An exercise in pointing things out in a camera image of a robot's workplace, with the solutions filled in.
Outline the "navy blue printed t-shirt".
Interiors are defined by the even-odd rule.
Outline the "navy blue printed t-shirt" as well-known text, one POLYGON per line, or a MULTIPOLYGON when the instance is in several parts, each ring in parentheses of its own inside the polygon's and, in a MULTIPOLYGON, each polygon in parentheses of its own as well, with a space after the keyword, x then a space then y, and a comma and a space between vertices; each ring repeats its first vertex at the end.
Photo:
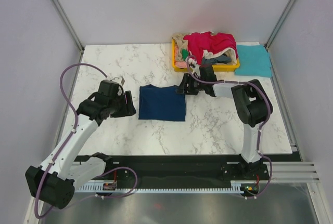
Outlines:
POLYGON ((139 88, 139 120, 184 122, 185 118, 186 99, 176 93, 176 86, 139 88))

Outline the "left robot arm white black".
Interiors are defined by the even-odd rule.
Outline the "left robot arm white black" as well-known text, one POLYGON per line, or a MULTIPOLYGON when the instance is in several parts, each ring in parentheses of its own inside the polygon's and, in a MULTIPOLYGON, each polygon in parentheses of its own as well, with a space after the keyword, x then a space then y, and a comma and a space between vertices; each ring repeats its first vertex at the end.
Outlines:
POLYGON ((25 178, 31 195, 54 208, 63 209, 71 201, 75 190, 100 176, 112 177, 111 157, 97 152, 83 165, 72 164, 89 137, 109 117, 126 117, 136 113, 131 92, 123 89, 124 78, 103 80, 98 91, 82 101, 75 111, 72 129, 57 144, 38 167, 30 166, 25 178))

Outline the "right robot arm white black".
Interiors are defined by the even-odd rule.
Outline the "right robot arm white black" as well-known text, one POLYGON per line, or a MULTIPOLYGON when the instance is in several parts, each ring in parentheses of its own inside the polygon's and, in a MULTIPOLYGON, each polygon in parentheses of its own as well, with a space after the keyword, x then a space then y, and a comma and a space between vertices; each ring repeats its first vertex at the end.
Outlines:
POLYGON ((237 115, 244 125, 239 175, 250 179, 257 173, 257 165, 272 161, 261 151, 263 126, 273 113, 273 106, 258 79, 247 82, 218 80, 211 67, 200 69, 200 75, 184 73, 176 92, 181 95, 197 95, 204 91, 211 97, 231 98, 237 115))

